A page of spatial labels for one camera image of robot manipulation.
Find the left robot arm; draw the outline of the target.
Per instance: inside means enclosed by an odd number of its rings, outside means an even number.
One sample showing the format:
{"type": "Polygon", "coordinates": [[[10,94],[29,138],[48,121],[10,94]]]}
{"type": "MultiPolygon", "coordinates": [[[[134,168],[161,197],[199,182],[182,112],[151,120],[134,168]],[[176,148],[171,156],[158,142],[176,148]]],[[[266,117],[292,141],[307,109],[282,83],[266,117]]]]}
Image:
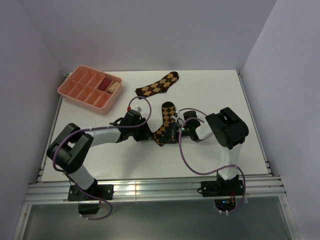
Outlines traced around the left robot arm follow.
{"type": "Polygon", "coordinates": [[[129,110],[124,117],[103,127],[81,129],[69,123],[48,147],[46,156],[80,187],[82,197],[91,200],[96,197],[98,188],[97,180],[84,166],[90,148],[120,143],[129,137],[140,142],[150,140],[152,136],[147,120],[138,111],[129,110]]]}

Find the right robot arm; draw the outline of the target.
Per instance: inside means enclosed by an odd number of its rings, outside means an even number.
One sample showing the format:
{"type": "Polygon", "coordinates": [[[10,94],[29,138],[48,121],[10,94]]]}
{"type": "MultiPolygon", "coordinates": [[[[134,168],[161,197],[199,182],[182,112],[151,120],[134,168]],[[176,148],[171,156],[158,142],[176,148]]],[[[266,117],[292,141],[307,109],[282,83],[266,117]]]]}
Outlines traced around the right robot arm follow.
{"type": "Polygon", "coordinates": [[[239,155],[249,135],[249,128],[229,107],[220,110],[219,113],[204,114],[204,120],[198,118],[197,113],[199,112],[194,108],[186,108],[183,120],[179,120],[177,113],[173,114],[173,122],[166,125],[167,129],[162,133],[158,142],[160,144],[179,144],[181,150],[181,138],[189,137],[198,143],[214,136],[222,147],[220,158],[222,167],[205,173],[195,170],[192,172],[201,176],[216,173],[218,179],[216,189],[220,194],[227,195],[239,180],[239,155]]]}

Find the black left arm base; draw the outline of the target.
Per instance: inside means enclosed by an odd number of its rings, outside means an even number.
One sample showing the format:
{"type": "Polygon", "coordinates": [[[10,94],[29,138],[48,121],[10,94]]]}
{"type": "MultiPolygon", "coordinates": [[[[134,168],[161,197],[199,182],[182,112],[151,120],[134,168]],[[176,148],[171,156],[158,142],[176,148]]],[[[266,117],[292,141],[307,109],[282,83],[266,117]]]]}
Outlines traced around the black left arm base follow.
{"type": "Polygon", "coordinates": [[[113,206],[109,202],[113,199],[114,185],[113,184],[96,184],[87,190],[80,190],[77,185],[71,185],[67,200],[69,202],[78,202],[78,213],[83,218],[89,220],[101,220],[111,215],[113,206]],[[110,207],[109,212],[100,217],[94,217],[101,208],[102,203],[110,207]]]}

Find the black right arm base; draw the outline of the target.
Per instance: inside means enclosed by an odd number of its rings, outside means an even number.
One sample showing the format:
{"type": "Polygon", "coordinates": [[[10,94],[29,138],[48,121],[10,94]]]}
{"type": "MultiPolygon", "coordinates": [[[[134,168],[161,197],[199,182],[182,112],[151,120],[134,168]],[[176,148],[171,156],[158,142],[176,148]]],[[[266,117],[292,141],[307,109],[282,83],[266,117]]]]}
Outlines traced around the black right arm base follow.
{"type": "Polygon", "coordinates": [[[245,185],[244,182],[236,178],[231,180],[223,180],[222,178],[213,181],[202,181],[197,193],[204,198],[209,197],[223,197],[214,200],[216,208],[222,212],[232,211],[237,207],[237,196],[244,196],[245,185]]]}

